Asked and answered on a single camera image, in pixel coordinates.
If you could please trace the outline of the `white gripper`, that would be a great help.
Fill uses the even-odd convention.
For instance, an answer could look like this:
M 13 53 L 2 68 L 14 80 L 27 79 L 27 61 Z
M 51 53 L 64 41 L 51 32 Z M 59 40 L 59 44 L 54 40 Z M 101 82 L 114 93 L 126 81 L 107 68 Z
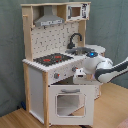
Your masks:
M 84 73 L 83 69 L 77 69 L 74 76 L 73 76 L 73 83 L 74 84 L 84 84 L 86 81 L 86 74 Z

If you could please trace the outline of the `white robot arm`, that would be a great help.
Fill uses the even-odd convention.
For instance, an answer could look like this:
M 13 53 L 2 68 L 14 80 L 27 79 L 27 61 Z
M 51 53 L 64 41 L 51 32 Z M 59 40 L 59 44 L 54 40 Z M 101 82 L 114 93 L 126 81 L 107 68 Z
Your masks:
M 83 67 L 77 69 L 73 76 L 73 83 L 101 85 L 126 72 L 128 72 L 128 57 L 123 62 L 113 65 L 111 59 L 97 52 L 88 52 L 83 61 Z

